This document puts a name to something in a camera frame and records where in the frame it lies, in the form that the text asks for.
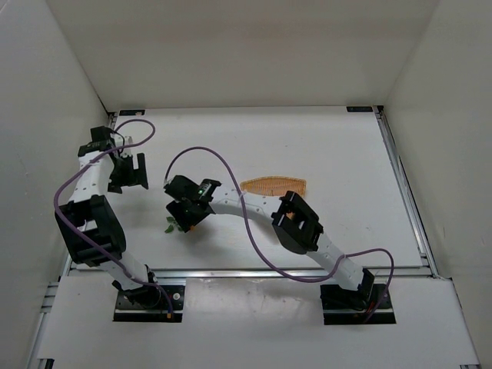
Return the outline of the cherry sprig with green leaves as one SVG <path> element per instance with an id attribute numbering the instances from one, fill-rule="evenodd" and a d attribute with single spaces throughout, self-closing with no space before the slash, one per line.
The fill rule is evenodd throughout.
<path id="1" fill-rule="evenodd" d="M 188 219 L 176 219 L 172 216 L 167 216 L 165 219 L 168 223 L 168 226 L 165 229 L 166 234 L 170 234 L 174 231 L 187 233 L 196 227 L 196 223 Z"/>

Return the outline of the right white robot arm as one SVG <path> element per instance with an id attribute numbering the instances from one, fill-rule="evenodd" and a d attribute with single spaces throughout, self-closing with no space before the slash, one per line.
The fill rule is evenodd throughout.
<path id="1" fill-rule="evenodd" d="M 368 269 L 347 259 L 324 233 L 315 211 L 296 192 L 280 197 L 226 188 L 221 182 L 204 179 L 196 184 L 176 175 L 164 184 L 173 198 L 166 206 L 183 232 L 196 227 L 209 215 L 234 215 L 270 225 L 281 246 L 293 254 L 305 255 L 336 281 L 335 305 L 363 310 L 370 304 L 374 276 Z"/>

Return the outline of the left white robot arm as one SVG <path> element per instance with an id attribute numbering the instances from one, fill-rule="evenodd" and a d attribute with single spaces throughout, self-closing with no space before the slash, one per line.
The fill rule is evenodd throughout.
<path id="1" fill-rule="evenodd" d="M 91 130 L 91 141 L 78 149 L 79 172 L 67 204 L 58 203 L 55 219 L 73 262 L 110 274 L 113 285 L 127 298 L 153 294 L 156 279 L 146 265 L 127 251 L 124 230 L 107 194 L 123 187 L 148 188 L 145 155 L 133 155 L 132 138 L 105 126 Z"/>

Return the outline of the woven orange fruit basket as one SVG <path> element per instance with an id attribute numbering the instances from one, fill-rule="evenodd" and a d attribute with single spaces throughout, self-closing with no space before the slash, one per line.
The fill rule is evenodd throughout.
<path id="1" fill-rule="evenodd" d="M 267 176 L 254 178 L 240 183 L 243 192 L 259 194 L 262 196 L 283 196 L 287 191 L 305 196 L 307 181 L 300 178 L 285 176 Z"/>

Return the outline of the aluminium frame rail left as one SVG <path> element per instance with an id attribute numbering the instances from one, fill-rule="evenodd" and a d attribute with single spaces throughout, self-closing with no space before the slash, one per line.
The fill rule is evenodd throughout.
<path id="1" fill-rule="evenodd" d="M 97 188 L 88 191 L 78 189 L 78 179 L 88 168 L 88 165 L 80 168 L 78 162 L 78 171 L 56 190 L 53 206 L 55 220 L 72 261 L 97 267 L 108 260 L 108 252 L 103 245 L 110 244 L 111 238 L 101 236 L 98 228 L 85 232 L 81 227 L 90 222 L 110 222 L 112 211 L 106 209 L 107 192 L 97 192 Z"/>

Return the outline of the aluminium frame rail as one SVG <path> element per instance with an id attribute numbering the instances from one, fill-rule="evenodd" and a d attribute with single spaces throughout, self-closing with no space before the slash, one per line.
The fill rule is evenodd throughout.
<path id="1" fill-rule="evenodd" d="M 88 165 L 80 168 L 78 162 L 78 171 L 56 190 L 53 206 L 55 220 L 72 261 L 97 267 L 108 260 L 108 252 L 103 245 L 110 244 L 111 238 L 101 236 L 98 228 L 85 232 L 81 227 L 90 222 L 110 222 L 112 211 L 106 209 L 107 192 L 97 192 L 97 188 L 88 191 L 78 189 L 78 179 L 88 168 Z"/>
<path id="2" fill-rule="evenodd" d="M 154 268 L 158 279 L 185 279 L 185 278 L 280 278 L 279 273 L 267 269 L 157 269 Z M 321 269 L 287 269 L 287 273 L 300 278 L 318 278 L 325 276 Z M 63 275 L 58 276 L 57 282 L 63 277 L 93 277 L 109 276 L 108 272 L 95 268 L 70 268 Z M 393 278 L 436 278 L 428 266 L 421 268 L 395 268 Z"/>
<path id="3" fill-rule="evenodd" d="M 384 111 L 383 105 L 375 105 L 374 113 L 377 119 L 377 123 L 383 138 L 387 154 L 391 162 L 391 167 L 394 171 L 397 185 L 399 187 L 401 197 L 404 203 L 405 210 L 411 229 L 417 242 L 417 247 L 423 258 L 427 261 L 427 267 L 430 269 L 430 275 L 433 278 L 442 279 L 440 276 L 437 265 L 434 259 L 431 246 L 422 222 L 420 213 L 415 202 L 410 183 L 407 179 L 406 172 L 401 160 L 401 156 L 398 153 L 397 146 L 394 140 L 394 136 L 391 132 L 390 125 L 387 120 L 387 116 Z"/>

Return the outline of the aluminium frame rail front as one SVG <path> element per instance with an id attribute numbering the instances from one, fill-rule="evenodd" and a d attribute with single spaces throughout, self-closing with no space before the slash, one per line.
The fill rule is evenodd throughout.
<path id="1" fill-rule="evenodd" d="M 185 278 L 280 278 L 279 273 L 267 269 L 157 269 L 154 268 L 158 279 L 185 279 Z M 325 276 L 321 269 L 287 269 L 287 273 L 300 278 L 318 278 Z M 109 276 L 108 272 L 95 268 L 70 268 L 63 275 L 58 276 L 57 282 L 63 277 L 93 277 Z M 428 266 L 421 268 L 395 268 L 393 278 L 436 278 Z"/>

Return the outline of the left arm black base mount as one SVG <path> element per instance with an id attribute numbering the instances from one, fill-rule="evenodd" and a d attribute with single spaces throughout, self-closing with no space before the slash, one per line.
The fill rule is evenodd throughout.
<path id="1" fill-rule="evenodd" d="M 156 288 L 119 291 L 113 321 L 145 323 L 181 323 L 185 304 L 185 286 L 162 285 L 168 299 Z"/>

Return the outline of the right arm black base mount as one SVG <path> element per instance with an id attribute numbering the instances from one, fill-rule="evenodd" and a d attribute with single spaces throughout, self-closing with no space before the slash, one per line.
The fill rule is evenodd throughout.
<path id="1" fill-rule="evenodd" d="M 391 296 L 383 294 L 385 284 L 375 284 L 370 297 L 361 300 L 354 291 L 335 284 L 322 284 L 321 306 L 324 325 L 396 324 Z"/>

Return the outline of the aluminium frame rail right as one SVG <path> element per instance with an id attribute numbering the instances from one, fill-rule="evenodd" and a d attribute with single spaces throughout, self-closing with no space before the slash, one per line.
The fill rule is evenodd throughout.
<path id="1" fill-rule="evenodd" d="M 391 167 L 394 171 L 397 185 L 399 187 L 401 197 L 404 203 L 405 210 L 411 229 L 417 242 L 417 247 L 423 258 L 427 261 L 427 267 L 430 269 L 430 275 L 433 278 L 442 279 L 440 276 L 437 265 L 434 259 L 431 246 L 422 222 L 420 213 L 415 202 L 410 183 L 407 179 L 406 172 L 401 160 L 401 156 L 398 153 L 397 146 L 394 140 L 394 136 L 391 132 L 390 125 L 387 120 L 387 116 L 384 111 L 383 105 L 375 105 L 374 113 L 377 119 L 377 123 L 383 138 L 387 154 L 391 162 Z"/>

